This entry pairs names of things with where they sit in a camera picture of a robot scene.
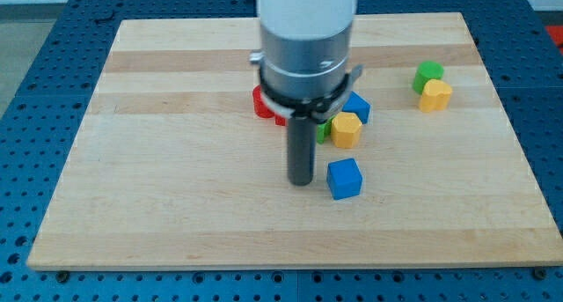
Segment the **blue block behind arm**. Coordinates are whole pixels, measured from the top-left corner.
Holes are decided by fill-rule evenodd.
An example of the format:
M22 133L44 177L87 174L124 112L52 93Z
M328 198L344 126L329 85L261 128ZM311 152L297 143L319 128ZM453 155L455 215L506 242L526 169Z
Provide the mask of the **blue block behind arm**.
M343 106L342 111L356 114L362 124L367 124L369 122L371 105L358 93L352 92L347 103Z

